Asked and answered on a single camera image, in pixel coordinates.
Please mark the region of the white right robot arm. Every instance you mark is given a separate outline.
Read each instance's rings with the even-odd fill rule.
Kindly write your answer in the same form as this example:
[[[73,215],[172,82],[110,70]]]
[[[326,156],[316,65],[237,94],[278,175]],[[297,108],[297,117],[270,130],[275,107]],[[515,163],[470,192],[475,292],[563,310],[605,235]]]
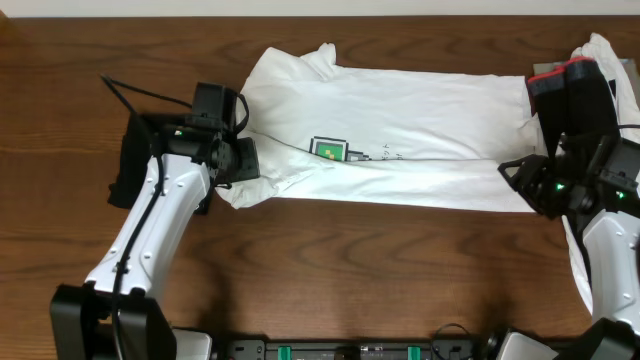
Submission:
[[[592,296],[592,324],[546,344],[520,331],[491,336],[488,359],[639,356],[639,145],[617,130],[560,138],[563,154],[528,155],[498,171],[537,213],[565,217]]]

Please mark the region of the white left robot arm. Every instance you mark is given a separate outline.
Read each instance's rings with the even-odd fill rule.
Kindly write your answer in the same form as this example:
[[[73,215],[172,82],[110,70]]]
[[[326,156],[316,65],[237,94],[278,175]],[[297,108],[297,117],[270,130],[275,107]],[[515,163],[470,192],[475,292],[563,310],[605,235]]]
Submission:
[[[125,83],[102,78],[127,108],[120,170],[109,203],[129,214],[83,285],[61,284],[50,302],[60,359],[212,359],[211,335],[174,328],[160,297],[177,247],[216,188],[259,177],[245,96],[223,85],[197,84],[186,112],[140,113]]]

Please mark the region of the white t-shirt with robot print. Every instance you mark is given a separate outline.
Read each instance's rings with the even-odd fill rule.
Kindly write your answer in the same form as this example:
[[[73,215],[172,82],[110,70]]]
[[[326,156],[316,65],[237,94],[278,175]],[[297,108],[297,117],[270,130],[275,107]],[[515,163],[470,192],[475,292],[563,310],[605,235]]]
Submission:
[[[259,176],[222,198],[274,197],[528,212],[501,163],[543,149],[521,76],[343,67],[334,45],[294,56],[270,48],[238,114]]]

